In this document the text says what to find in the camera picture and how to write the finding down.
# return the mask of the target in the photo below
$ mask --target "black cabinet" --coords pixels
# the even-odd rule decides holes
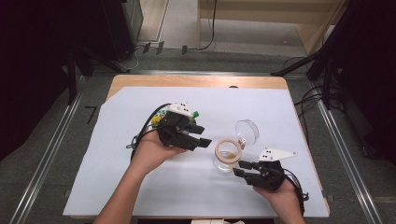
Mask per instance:
[[[342,100],[372,158],[396,163],[396,5],[360,1],[338,39]]]
[[[0,160],[20,147],[69,85],[62,69],[76,46],[106,60],[134,51],[139,0],[0,3]]]

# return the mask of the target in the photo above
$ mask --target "clear glass cup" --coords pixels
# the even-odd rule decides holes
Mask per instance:
[[[224,173],[231,172],[242,156],[242,149],[254,145],[259,138],[259,129],[250,119],[238,120],[235,131],[237,141],[224,139],[219,141],[215,148],[213,164]]]
[[[236,166],[241,156],[242,148],[239,143],[233,139],[225,139],[216,145],[213,164],[218,170],[229,173]]]

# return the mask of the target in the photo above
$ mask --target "green component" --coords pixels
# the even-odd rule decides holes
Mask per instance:
[[[167,112],[168,112],[167,110],[160,110],[160,111],[157,112],[157,114],[155,114],[155,116],[160,117],[162,115],[165,115]]]
[[[192,118],[195,119],[199,116],[198,111],[194,111],[194,113],[192,113]]]

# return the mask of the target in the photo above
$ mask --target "black stand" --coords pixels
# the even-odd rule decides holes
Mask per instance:
[[[94,51],[88,49],[87,47],[77,46],[73,47],[67,53],[67,75],[69,81],[69,100],[67,102],[68,105],[71,105],[73,100],[77,95],[77,83],[76,83],[76,66],[79,68],[83,76],[91,77],[94,71],[89,58],[93,58],[99,63],[107,66],[117,73],[125,73],[120,68],[118,68],[114,63],[109,60],[103,58],[99,54]]]
[[[306,75],[309,80],[317,80],[323,71],[325,71],[322,101],[323,104],[326,105],[326,108],[330,109],[330,85],[332,82],[332,74],[335,71],[335,59],[333,55],[337,49],[339,41],[342,41],[342,34],[347,28],[349,20],[352,18],[352,16],[354,16],[355,13],[357,13],[359,6],[359,0],[350,0],[340,21],[334,27],[334,30],[330,34],[329,38],[325,41],[324,45],[318,51],[281,71],[271,73],[271,76],[283,77],[295,69],[304,66],[307,63],[313,62]]]

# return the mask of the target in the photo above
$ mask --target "white robot part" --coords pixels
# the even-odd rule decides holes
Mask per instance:
[[[296,152],[266,147],[265,150],[260,154],[259,161],[280,161],[296,156]]]
[[[189,103],[187,102],[168,105],[166,109],[189,118],[193,116],[193,111],[190,109]]]

